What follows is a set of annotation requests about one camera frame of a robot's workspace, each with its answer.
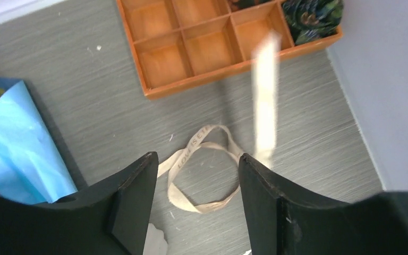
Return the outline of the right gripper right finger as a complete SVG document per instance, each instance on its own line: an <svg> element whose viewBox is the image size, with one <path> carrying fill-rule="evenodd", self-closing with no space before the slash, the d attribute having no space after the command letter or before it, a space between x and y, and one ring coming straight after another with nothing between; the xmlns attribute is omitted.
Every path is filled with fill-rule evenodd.
<svg viewBox="0 0 408 255"><path fill-rule="evenodd" d="M248 154L240 157L238 173L253 254L408 254L408 191L347 203Z"/></svg>

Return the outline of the blue wrapping paper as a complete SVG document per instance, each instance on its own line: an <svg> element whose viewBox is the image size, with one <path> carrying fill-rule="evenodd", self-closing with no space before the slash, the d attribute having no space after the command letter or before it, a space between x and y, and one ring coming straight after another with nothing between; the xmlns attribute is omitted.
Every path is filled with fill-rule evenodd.
<svg viewBox="0 0 408 255"><path fill-rule="evenodd" d="M25 82L0 77L0 196L29 205L77 188Z"/></svg>

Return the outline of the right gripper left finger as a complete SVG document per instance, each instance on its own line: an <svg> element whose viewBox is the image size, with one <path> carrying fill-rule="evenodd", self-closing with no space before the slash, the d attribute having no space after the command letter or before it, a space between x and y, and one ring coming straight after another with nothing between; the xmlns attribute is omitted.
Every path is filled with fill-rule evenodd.
<svg viewBox="0 0 408 255"><path fill-rule="evenodd" d="M0 196L0 254L142 254L158 166L148 152L55 203Z"/></svg>

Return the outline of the beige printed ribbon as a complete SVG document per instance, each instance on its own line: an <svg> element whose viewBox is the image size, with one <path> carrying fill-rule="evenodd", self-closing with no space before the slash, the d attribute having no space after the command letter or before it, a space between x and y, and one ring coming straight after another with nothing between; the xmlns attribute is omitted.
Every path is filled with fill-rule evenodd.
<svg viewBox="0 0 408 255"><path fill-rule="evenodd" d="M272 166L272 155L277 142L277 53L281 48L281 38L279 33L271 31L252 51L254 158L268 168ZM186 162L201 148L225 152L236 164L244 154L228 127L220 124L206 125L191 137L185 148L159 164L157 175L168 175L166 193L172 205L184 211L208 214L224 208L241 188L237 187L221 201L194 205L173 182Z"/></svg>

